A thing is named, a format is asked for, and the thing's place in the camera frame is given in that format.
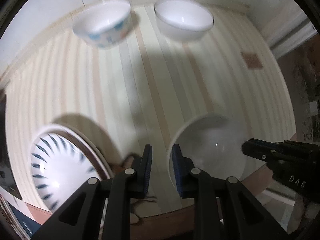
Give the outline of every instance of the silver screw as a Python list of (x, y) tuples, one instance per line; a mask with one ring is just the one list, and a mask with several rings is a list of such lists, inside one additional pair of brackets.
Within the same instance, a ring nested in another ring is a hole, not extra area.
[(131, 169), (131, 168), (126, 169), (126, 170), (124, 171), (124, 173), (127, 174), (127, 175), (134, 174), (134, 169)]
[(88, 179), (88, 184), (90, 184), (90, 185), (96, 184), (97, 182), (98, 182), (98, 179), (97, 179), (97, 178), (90, 178), (90, 179)]
[(201, 172), (201, 170), (198, 169), (198, 168), (192, 168), (192, 169), (191, 169), (191, 173), (192, 173), (192, 174), (199, 174), (200, 172)]
[(238, 179), (236, 177), (229, 177), (228, 181), (232, 184), (236, 184), (238, 182)]

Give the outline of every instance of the bowl with blue pattern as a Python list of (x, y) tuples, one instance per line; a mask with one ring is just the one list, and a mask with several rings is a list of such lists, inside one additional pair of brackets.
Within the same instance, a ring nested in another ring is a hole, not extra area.
[(44, 205), (55, 212), (84, 182), (113, 176), (99, 150), (79, 131), (45, 126), (30, 147), (30, 169)]
[(103, 0), (82, 12), (73, 32), (88, 44), (108, 47), (124, 38), (132, 24), (127, 0)]

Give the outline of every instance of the brown square patch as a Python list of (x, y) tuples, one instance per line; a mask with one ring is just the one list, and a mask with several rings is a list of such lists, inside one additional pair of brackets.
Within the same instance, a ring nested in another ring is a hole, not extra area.
[(262, 68), (262, 64), (256, 53), (241, 52), (241, 55), (244, 58), (248, 68)]

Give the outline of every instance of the floral patterned bowl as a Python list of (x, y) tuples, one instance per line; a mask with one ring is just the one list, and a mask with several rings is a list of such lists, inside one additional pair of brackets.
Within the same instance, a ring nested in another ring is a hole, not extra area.
[(88, 44), (107, 47), (128, 33), (132, 22), (130, 10), (127, 0), (103, 0), (79, 16), (73, 32)]

